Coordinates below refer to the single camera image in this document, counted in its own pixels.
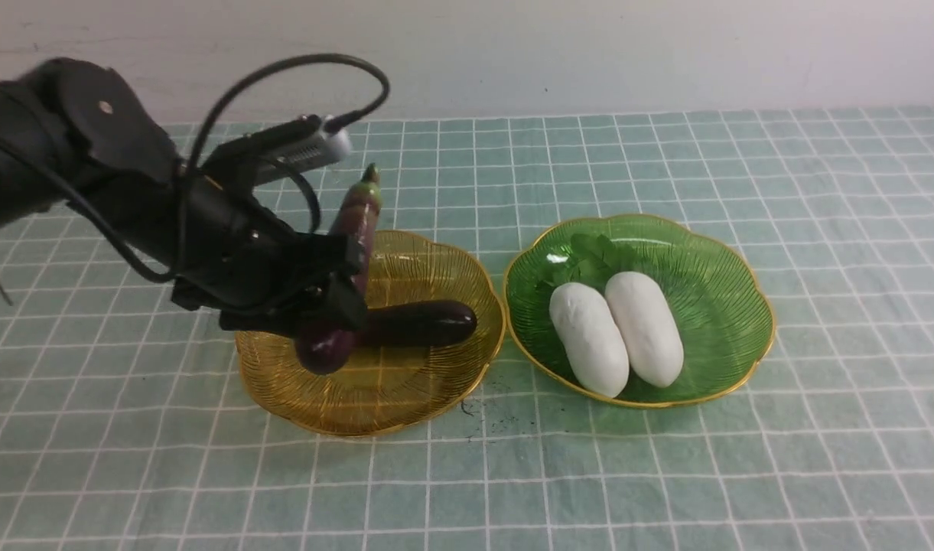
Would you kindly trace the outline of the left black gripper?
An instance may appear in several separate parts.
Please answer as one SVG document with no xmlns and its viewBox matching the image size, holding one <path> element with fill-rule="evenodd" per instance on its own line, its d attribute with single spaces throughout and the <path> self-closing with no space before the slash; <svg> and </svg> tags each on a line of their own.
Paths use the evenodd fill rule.
<svg viewBox="0 0 934 551">
<path fill-rule="evenodd" d="M 177 253 L 177 195 L 136 174 L 92 187 L 92 205 L 129 251 L 169 266 Z M 347 233 L 298 233 L 252 195 L 194 182 L 173 303 L 220 313 L 225 331 L 323 337 L 363 326 L 368 255 Z"/>
</svg>

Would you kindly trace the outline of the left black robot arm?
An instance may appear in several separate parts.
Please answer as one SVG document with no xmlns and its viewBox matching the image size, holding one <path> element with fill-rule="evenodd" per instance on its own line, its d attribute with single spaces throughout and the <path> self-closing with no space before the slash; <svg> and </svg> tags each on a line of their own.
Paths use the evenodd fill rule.
<svg viewBox="0 0 934 551">
<path fill-rule="evenodd" d="M 250 85 L 292 67 L 372 74 L 382 92 L 340 116 L 298 116 L 203 151 L 224 109 Z M 188 311 L 220 312 L 226 331 L 296 336 L 358 329 L 369 245 L 319 233 L 304 178 L 350 151 L 347 128 L 389 97 L 379 69 L 342 54 L 278 60 L 229 88 L 183 157 L 124 77 L 86 60 L 46 60 L 0 80 L 0 229 L 64 202 L 142 278 L 170 283 Z"/>
</svg>

